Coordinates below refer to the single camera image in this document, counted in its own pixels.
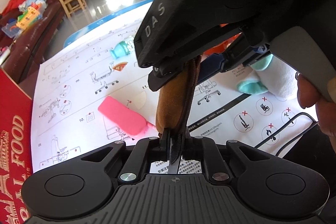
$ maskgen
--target human hand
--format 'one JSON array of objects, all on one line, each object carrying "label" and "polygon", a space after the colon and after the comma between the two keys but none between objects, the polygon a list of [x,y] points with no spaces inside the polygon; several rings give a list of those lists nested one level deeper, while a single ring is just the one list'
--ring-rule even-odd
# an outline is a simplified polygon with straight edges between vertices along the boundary
[{"label": "human hand", "polygon": [[[315,105],[316,114],[319,120],[321,131],[328,135],[330,141],[336,151],[336,104],[327,102],[317,89],[303,77],[299,75],[297,99],[302,108]],[[328,83],[328,91],[330,96],[334,98],[332,92],[336,92],[336,79],[332,79]]]}]

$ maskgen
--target circular pad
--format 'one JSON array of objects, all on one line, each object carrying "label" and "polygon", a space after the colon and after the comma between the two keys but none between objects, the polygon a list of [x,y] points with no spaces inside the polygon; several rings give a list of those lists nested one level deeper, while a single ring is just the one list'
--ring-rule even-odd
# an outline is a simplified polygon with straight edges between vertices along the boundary
[{"label": "circular pad", "polygon": [[304,190],[306,184],[302,178],[288,173],[278,173],[266,179],[267,187],[280,195],[296,195]]},{"label": "circular pad", "polygon": [[84,187],[84,180],[76,175],[62,174],[50,178],[44,188],[54,196],[71,196]]}]

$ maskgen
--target silver screw head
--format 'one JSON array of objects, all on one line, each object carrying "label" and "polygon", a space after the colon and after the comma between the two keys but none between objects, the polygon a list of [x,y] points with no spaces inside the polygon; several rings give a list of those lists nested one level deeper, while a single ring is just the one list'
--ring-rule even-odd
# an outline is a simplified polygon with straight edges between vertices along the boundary
[{"label": "silver screw head", "polygon": [[212,178],[214,180],[223,181],[223,180],[227,180],[229,178],[229,175],[227,173],[219,172],[219,173],[214,173],[212,175]]},{"label": "silver screw head", "polygon": [[137,175],[133,173],[124,173],[120,175],[120,179],[123,181],[132,181],[132,180],[135,180],[136,178],[137,178]]}]

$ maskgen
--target red cloth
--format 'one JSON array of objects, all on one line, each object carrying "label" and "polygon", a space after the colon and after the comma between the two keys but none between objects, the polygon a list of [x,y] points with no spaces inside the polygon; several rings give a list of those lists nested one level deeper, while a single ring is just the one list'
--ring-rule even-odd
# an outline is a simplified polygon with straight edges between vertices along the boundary
[{"label": "red cloth", "polygon": [[24,3],[26,0],[10,0],[6,8],[2,11],[2,16],[7,14],[9,11],[18,8],[20,4]]}]

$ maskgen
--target black cable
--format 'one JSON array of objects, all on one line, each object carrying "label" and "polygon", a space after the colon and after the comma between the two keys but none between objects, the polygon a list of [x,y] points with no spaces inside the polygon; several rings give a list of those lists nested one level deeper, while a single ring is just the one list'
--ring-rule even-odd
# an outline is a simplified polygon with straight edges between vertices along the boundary
[{"label": "black cable", "polygon": [[305,133],[307,133],[309,130],[311,130],[315,125],[317,124],[317,122],[312,122],[311,125],[303,132],[301,132],[299,135],[297,135],[296,137],[292,138],[289,142],[287,142],[286,144],[284,144],[279,151],[275,154],[275,156],[279,156],[280,153],[282,152],[282,150],[284,150],[287,146],[289,146],[292,142],[296,141],[298,138],[300,138],[301,136],[303,136]]},{"label": "black cable", "polygon": [[293,118],[291,118],[288,122],[286,122],[282,127],[280,127],[277,131],[275,131],[273,134],[269,135],[266,139],[264,139],[262,142],[258,143],[254,148],[259,148],[260,146],[262,146],[263,144],[267,143],[271,138],[273,138],[274,136],[278,135],[281,131],[283,131],[291,122],[293,122],[297,117],[301,116],[301,115],[305,115],[307,117],[309,117],[313,122],[316,122],[315,119],[310,116],[308,113],[306,112],[300,112],[299,114],[296,114]]}]

